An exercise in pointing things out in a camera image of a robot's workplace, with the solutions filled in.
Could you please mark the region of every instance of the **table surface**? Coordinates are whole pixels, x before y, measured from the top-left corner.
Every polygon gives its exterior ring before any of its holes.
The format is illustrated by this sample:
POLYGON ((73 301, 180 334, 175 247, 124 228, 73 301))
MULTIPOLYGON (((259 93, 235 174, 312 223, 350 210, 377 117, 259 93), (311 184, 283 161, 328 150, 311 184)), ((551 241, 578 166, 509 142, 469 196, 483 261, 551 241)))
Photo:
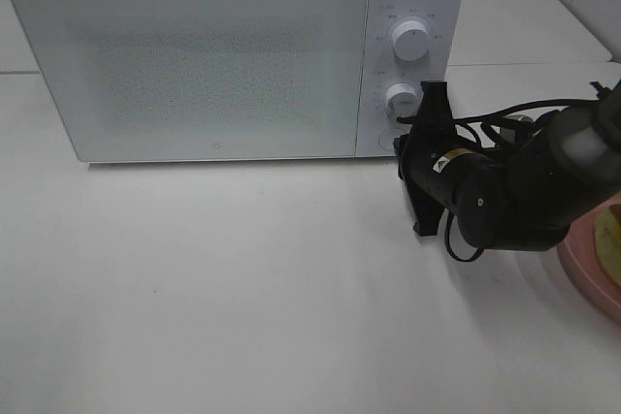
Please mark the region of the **table surface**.
MULTIPOLYGON (((37 71, 9 0, 0 0, 0 31, 0 73, 37 71)), ((558 0, 463 0, 449 64, 610 58, 610 52, 558 0)))
MULTIPOLYGON (((454 67, 457 114, 621 65, 454 67)), ((0 412, 616 414, 621 328, 556 253, 460 265, 394 161, 87 166, 0 76, 0 412)))

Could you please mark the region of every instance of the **pink plate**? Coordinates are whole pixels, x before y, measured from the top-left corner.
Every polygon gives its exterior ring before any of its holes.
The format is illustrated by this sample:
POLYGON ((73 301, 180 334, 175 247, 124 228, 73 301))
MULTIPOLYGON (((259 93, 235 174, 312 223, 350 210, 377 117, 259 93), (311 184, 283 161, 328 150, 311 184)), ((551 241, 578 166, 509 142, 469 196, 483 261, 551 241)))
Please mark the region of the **pink plate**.
POLYGON ((621 323, 621 287, 613 282, 598 261, 595 246, 595 218, 606 207, 621 203, 617 194, 572 224, 558 245, 561 264, 573 284, 608 316, 621 323))

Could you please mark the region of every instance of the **label sticker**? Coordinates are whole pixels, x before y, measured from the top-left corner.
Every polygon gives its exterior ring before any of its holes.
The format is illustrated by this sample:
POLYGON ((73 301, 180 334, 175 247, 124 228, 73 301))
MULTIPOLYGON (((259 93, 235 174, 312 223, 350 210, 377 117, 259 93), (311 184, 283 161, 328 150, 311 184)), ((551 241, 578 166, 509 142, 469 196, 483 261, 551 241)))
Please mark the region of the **label sticker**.
POLYGON ((441 174, 442 170, 446 168, 446 166, 451 160, 456 159, 460 155, 464 155, 464 154, 473 154, 473 152, 464 147, 458 147, 456 149, 449 150, 440 159, 436 161, 436 163, 434 164, 434 172, 436 172, 437 174, 441 174))

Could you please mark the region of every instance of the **microwave door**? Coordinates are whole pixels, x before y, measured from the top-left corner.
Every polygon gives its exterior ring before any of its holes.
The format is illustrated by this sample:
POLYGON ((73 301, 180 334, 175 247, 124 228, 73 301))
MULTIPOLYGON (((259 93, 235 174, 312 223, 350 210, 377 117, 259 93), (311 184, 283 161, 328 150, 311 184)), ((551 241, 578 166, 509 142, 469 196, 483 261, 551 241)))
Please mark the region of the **microwave door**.
POLYGON ((87 162, 351 157, 367 0, 13 0, 87 162))

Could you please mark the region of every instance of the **microwave control panel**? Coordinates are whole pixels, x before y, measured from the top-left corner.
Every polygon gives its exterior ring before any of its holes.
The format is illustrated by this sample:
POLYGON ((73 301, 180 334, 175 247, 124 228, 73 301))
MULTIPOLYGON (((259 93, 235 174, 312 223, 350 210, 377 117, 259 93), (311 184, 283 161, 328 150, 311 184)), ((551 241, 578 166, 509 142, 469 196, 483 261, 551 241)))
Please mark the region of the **microwave control panel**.
POLYGON ((461 0, 369 0, 356 157, 393 155, 420 82, 443 80, 461 0))

